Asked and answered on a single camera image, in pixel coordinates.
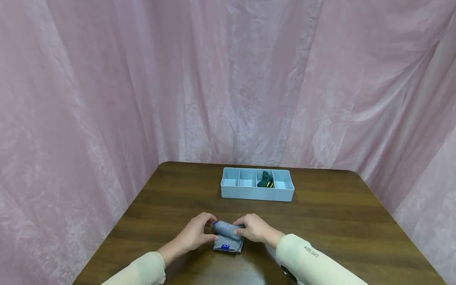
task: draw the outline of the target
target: pink curtain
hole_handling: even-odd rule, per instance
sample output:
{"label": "pink curtain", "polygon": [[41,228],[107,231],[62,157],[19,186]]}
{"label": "pink curtain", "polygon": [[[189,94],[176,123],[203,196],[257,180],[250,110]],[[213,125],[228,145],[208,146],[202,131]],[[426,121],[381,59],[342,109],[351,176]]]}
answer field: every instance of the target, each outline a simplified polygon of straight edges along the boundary
{"label": "pink curtain", "polygon": [[359,173],[456,284],[456,2],[0,3],[0,277],[69,284],[159,163]]}

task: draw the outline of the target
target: sock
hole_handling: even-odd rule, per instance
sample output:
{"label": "sock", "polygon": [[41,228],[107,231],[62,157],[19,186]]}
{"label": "sock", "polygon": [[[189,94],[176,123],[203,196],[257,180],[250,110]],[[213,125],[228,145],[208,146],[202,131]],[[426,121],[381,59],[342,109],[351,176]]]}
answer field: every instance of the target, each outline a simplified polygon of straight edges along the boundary
{"label": "sock", "polygon": [[217,233],[218,240],[214,243],[214,250],[241,253],[244,238],[233,234],[237,228],[244,226],[235,226],[224,221],[215,222],[214,232]]}

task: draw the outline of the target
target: light blue organizer box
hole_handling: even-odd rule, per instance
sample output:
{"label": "light blue organizer box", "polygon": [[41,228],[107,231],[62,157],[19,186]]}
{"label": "light blue organizer box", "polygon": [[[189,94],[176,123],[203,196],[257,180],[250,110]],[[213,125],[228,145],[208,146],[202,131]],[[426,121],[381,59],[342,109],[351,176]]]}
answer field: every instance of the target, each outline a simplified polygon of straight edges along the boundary
{"label": "light blue organizer box", "polygon": [[[267,171],[274,178],[273,188],[257,187],[263,177],[263,171]],[[223,198],[282,202],[291,202],[295,191],[288,170],[257,168],[225,167],[220,188]]]}

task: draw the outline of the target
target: table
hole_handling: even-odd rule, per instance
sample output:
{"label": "table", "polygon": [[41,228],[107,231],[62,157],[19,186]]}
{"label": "table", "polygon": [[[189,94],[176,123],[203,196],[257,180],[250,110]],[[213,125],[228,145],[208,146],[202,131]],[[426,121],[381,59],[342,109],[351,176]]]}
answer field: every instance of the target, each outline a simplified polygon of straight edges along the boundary
{"label": "table", "polygon": [[[200,212],[234,222],[256,213],[294,233],[370,285],[445,284],[354,172],[290,170],[292,202],[225,199],[224,165],[162,163],[74,284],[100,284],[142,254],[173,239]],[[292,284],[264,245],[244,242],[239,255],[207,244],[166,269],[165,284]]]}

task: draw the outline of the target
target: beige sleeve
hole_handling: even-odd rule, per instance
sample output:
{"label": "beige sleeve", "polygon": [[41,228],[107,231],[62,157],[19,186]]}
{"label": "beige sleeve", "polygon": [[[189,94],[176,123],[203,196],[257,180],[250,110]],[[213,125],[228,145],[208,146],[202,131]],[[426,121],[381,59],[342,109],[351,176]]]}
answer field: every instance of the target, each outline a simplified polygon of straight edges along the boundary
{"label": "beige sleeve", "polygon": [[165,282],[165,262],[158,252],[148,252],[102,285],[158,285],[163,282]]}
{"label": "beige sleeve", "polygon": [[276,255],[281,264],[305,285],[367,284],[294,234],[279,241]]}

